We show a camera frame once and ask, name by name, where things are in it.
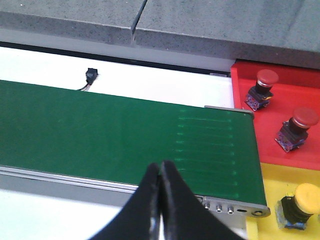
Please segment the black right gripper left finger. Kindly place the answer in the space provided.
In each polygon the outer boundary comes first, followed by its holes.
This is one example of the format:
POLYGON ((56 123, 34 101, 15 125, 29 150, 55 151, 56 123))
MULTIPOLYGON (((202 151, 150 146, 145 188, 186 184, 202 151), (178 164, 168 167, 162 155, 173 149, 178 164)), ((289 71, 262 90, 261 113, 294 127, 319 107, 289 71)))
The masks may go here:
POLYGON ((121 211, 92 240, 157 240, 160 231, 159 166, 150 164, 121 211))

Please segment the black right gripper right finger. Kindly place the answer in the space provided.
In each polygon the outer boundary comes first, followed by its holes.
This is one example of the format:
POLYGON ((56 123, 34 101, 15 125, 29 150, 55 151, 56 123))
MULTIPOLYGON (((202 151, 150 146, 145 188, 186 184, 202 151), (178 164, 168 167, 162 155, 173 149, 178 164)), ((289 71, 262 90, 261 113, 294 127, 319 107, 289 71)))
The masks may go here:
POLYGON ((175 164, 160 168, 160 205, 166 240, 241 240, 200 203, 175 164))

